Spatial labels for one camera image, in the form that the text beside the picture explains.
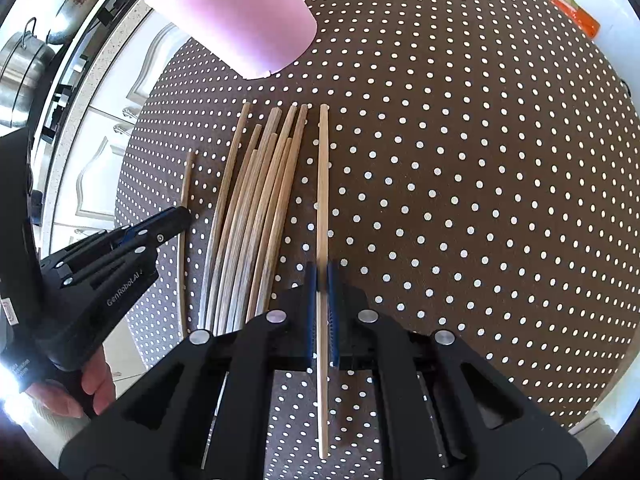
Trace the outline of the person's left hand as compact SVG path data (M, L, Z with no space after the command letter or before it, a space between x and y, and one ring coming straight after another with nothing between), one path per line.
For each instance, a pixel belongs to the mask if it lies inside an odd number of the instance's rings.
M102 346L82 368L76 391L49 380L35 382L26 389L26 393L53 414L71 418L81 418L86 414L81 405L84 396L91 401L97 415L102 414L116 399L111 367Z

